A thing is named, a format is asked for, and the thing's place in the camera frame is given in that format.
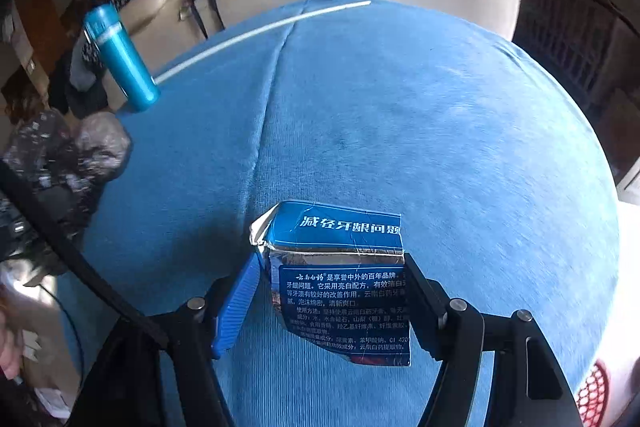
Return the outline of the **blue toothpaste carton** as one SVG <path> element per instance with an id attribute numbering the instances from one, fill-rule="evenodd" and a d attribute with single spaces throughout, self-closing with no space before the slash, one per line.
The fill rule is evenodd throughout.
<path id="1" fill-rule="evenodd" d="M 397 213 L 285 200 L 250 225 L 284 327 L 349 362 L 410 363 Z"/>

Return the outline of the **grey plastic bag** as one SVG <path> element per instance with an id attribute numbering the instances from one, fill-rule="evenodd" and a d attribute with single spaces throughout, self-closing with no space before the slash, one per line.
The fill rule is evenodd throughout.
<path id="1" fill-rule="evenodd" d="M 52 181 L 77 197 L 101 193 L 121 176 L 134 142 L 124 125 L 111 112 L 98 112 L 69 124 L 56 109 L 61 143 L 52 156 Z"/>

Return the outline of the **white medicine box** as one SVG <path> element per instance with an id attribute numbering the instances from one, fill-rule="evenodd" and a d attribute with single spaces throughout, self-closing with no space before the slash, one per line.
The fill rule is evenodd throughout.
<path id="1" fill-rule="evenodd" d="M 31 187 L 50 188 L 78 167 L 78 150 L 63 116 L 46 109 L 11 133 L 2 159 Z"/>

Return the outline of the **red mesh trash basket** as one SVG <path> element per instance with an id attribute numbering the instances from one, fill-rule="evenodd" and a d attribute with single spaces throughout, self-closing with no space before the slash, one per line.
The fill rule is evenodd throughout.
<path id="1" fill-rule="evenodd" d="M 597 360 L 591 367 L 582 387 L 575 395 L 577 410 L 586 427 L 602 425 L 608 398 L 610 397 L 610 380 L 602 361 Z"/>

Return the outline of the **white thin stick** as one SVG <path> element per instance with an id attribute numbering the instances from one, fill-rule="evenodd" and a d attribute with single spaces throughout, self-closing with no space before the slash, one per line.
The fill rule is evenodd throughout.
<path id="1" fill-rule="evenodd" d="M 195 54 L 190 58 L 187 58 L 186 60 L 182 61 L 181 63 L 175 66 L 172 66 L 170 69 L 167 69 L 166 72 L 162 72 L 159 76 L 155 78 L 155 80 L 157 83 L 163 83 L 169 78 L 174 77 L 175 75 L 178 75 L 179 72 L 183 72 L 184 70 L 190 68 L 191 66 L 198 64 L 201 61 L 204 61 L 207 57 L 215 55 L 225 49 L 229 49 L 232 46 L 236 46 L 237 44 L 243 41 L 246 41 L 248 39 L 255 38 L 259 35 L 265 34 L 268 31 L 272 31 L 284 26 L 293 26 L 295 23 L 300 22 L 301 20 L 309 20 L 310 18 L 315 18 L 315 17 L 326 15 L 326 14 L 352 10 L 352 9 L 359 9 L 359 8 L 363 8 L 364 6 L 368 6 L 370 4 L 371 4 L 370 0 L 344 3 L 344 4 L 329 6 L 328 8 L 324 8 L 321 10 L 315 10 L 308 13 L 295 15 L 292 17 L 285 18 L 284 20 L 277 20 L 276 22 L 273 22 L 267 25 L 262 25 L 250 31 L 243 32 L 241 35 L 232 37 L 224 42 L 218 43 L 216 44 L 216 46 L 210 46 L 206 50 L 201 51 L 200 53 Z"/>

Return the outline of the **teal thermos bottle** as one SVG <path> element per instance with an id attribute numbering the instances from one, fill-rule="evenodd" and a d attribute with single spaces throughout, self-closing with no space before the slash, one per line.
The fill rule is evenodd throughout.
<path id="1" fill-rule="evenodd" d="M 126 31 L 118 12 L 111 3 L 98 5 L 84 19 L 88 41 L 126 96 L 128 105 L 143 112 L 160 98 L 149 69 Z"/>

